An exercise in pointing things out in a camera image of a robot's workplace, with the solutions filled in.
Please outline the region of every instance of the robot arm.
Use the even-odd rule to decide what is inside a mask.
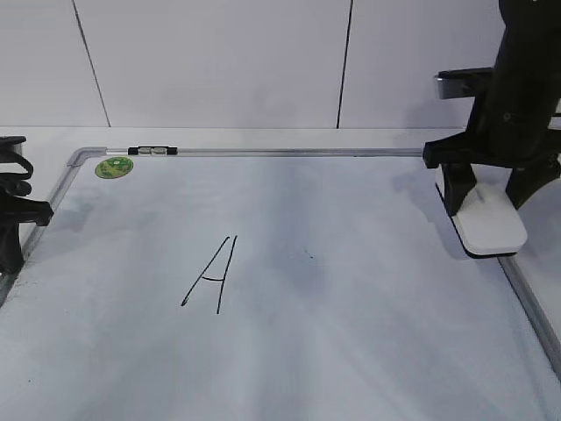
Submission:
[[[561,176],[561,132],[549,128],[561,98],[561,2],[500,0],[500,8],[506,30],[494,67],[437,77],[441,97],[475,97],[465,132],[423,150],[427,168],[441,167],[444,206],[468,253],[465,227],[458,225],[478,185],[472,164],[512,168],[506,194],[515,209]],[[520,246],[490,254],[516,253]]]
[[[19,224],[48,225],[53,216],[49,202],[24,199],[32,192],[27,182],[33,165],[20,154],[23,136],[0,137],[0,163],[18,164],[23,173],[0,173],[0,273],[16,274],[24,264],[19,243]]]

